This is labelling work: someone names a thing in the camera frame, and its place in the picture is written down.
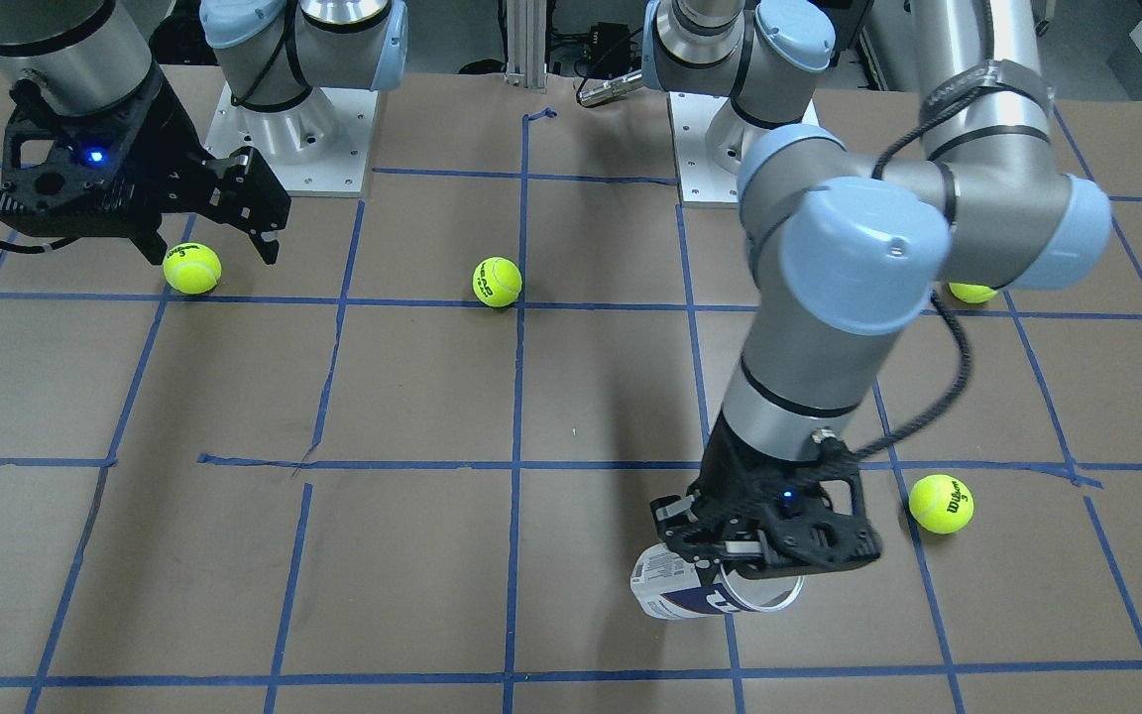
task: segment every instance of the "table surface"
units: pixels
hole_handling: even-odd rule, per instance
[[[222,75],[168,75],[204,135]],[[878,151],[916,98],[815,104]],[[771,616],[628,591],[756,304],[734,211],[679,206],[661,94],[409,75],[365,199],[296,199],[276,266],[168,217],[223,257],[207,297],[124,241],[0,256],[0,711],[1142,713],[1142,104],[1053,130],[1115,200],[1104,258],[964,311],[968,394],[866,465],[883,560]],[[467,282],[498,255],[507,311]],[[920,316],[849,441],[952,362]],[[902,516],[934,471],[974,491],[955,537]]]

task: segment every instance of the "tennis ball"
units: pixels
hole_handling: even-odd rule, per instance
[[[952,534],[972,520],[972,492],[964,482],[947,474],[933,474],[910,489],[910,515],[934,534]]]
[[[951,282],[950,294],[954,297],[962,299],[962,302],[967,304],[986,304],[991,302],[996,295],[998,295],[997,289],[987,288],[983,284],[964,284],[960,282]]]
[[[223,265],[214,250],[200,243],[180,243],[167,252],[161,263],[170,288],[185,295],[200,295],[215,289]]]
[[[507,258],[488,258],[475,267],[475,295],[489,307],[504,307],[522,292],[522,273]]]

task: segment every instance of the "robot end effector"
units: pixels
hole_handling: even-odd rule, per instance
[[[249,235],[274,263],[264,236],[289,220],[289,194],[258,151],[216,159],[200,144],[144,38],[114,0],[38,3],[26,22],[0,0],[0,72],[17,104],[3,135],[0,222],[31,236],[130,239],[160,264],[162,214],[196,212]],[[49,142],[29,166],[29,142]]]

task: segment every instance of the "silver robot arm segment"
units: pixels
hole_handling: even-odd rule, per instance
[[[1029,6],[988,8],[912,3],[924,87],[938,87],[912,131],[927,160],[849,153],[806,125],[770,131],[743,159],[740,218],[761,311],[701,473],[685,498],[652,503],[658,535],[685,560],[747,578],[874,561],[864,450],[851,454],[838,434],[930,286],[1063,289],[1104,250],[1107,195],[1055,170]],[[835,511],[822,487],[833,482],[849,484],[851,512]]]
[[[403,0],[203,0],[200,19],[240,130],[273,167],[339,149],[344,118],[322,87],[393,90],[403,78]]]
[[[646,87],[725,96],[749,125],[798,122],[835,50],[835,27],[807,0],[651,0]]]

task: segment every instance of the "robotic arm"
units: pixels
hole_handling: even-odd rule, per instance
[[[695,5],[702,13],[690,11]],[[667,35],[698,45],[707,61],[739,53],[709,27],[721,23],[725,35],[733,34],[742,22],[741,15],[731,18],[733,5],[651,5],[646,47],[664,85],[673,67],[689,70],[679,61],[701,57],[693,50],[676,56]],[[762,18],[773,5],[788,2],[762,0],[755,23],[748,22],[757,40],[770,32]],[[849,153],[822,128],[790,123],[767,131],[742,160],[739,211],[761,311],[698,479],[685,497],[651,505],[664,544],[698,565],[703,586],[717,570],[779,578],[878,557],[858,462],[939,410],[858,452],[838,435],[902,329],[928,303],[933,281],[1063,289],[1092,270],[1108,241],[1104,193],[1055,171],[1052,94],[1038,77],[1029,5],[912,6],[923,86],[936,87],[920,105],[919,128],[875,158]],[[707,19],[713,8],[724,13]],[[749,70],[747,80],[741,71],[734,77],[743,87],[751,82]],[[793,81],[805,94],[773,105],[770,119],[794,121],[807,103],[812,82]],[[761,118],[749,107],[734,103],[740,117]],[[892,160],[919,136],[926,160]],[[965,351],[957,322],[948,321]],[[948,398],[956,394],[952,388]],[[823,487],[836,482],[851,494],[845,512]]]
[[[274,263],[266,235],[289,220],[289,194],[257,150],[214,158],[114,0],[29,3],[0,0],[0,72],[17,104],[3,136],[0,222],[51,244],[81,236],[130,239],[160,264],[162,214],[196,212],[249,235]],[[26,166],[29,141],[50,142]]]

